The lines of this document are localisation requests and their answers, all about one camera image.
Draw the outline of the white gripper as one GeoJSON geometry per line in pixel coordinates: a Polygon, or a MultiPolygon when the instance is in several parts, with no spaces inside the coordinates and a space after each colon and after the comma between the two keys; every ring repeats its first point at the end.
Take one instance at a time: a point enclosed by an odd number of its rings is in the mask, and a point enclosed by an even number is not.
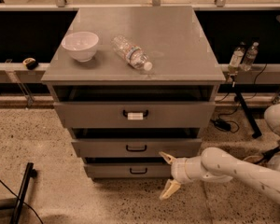
{"type": "Polygon", "coordinates": [[[171,176],[168,179],[164,190],[161,192],[160,199],[169,199],[176,193],[182,184],[188,184],[195,180],[205,180],[206,169],[202,166],[200,156],[193,158],[176,158],[168,153],[160,151],[159,154],[171,165],[171,176]]]}

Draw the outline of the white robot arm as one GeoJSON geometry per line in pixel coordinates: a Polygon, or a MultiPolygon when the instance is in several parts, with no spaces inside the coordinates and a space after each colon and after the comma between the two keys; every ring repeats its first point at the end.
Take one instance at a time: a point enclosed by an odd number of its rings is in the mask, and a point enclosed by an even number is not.
{"type": "Polygon", "coordinates": [[[206,148],[201,156],[192,158],[175,158],[165,152],[160,155],[171,166],[172,176],[166,182],[161,200],[195,180],[224,183],[235,178],[280,204],[280,154],[274,155],[266,167],[236,159],[217,147],[206,148]]]}

